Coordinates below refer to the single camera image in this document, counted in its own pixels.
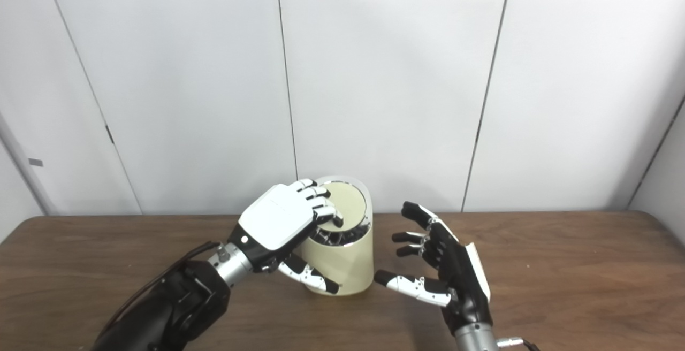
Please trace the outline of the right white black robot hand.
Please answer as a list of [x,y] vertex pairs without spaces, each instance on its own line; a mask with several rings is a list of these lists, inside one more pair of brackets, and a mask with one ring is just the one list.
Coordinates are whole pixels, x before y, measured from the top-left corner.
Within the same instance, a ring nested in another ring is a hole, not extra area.
[[462,244],[452,230],[420,204],[406,201],[401,215],[414,221],[424,232],[396,232],[398,257],[418,256],[437,272],[436,278],[378,270],[374,282],[421,302],[440,307],[451,332],[462,327],[492,326],[490,287],[474,243]]

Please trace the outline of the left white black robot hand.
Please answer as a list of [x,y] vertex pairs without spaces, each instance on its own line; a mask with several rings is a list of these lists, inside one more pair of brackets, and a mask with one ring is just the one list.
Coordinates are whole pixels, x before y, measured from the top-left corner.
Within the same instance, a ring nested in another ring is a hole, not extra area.
[[230,258],[216,268],[232,288],[250,273],[273,273],[335,295],[340,285],[294,251],[321,225],[342,227],[344,217],[329,200],[330,191],[311,179],[276,184],[241,215],[226,248]]

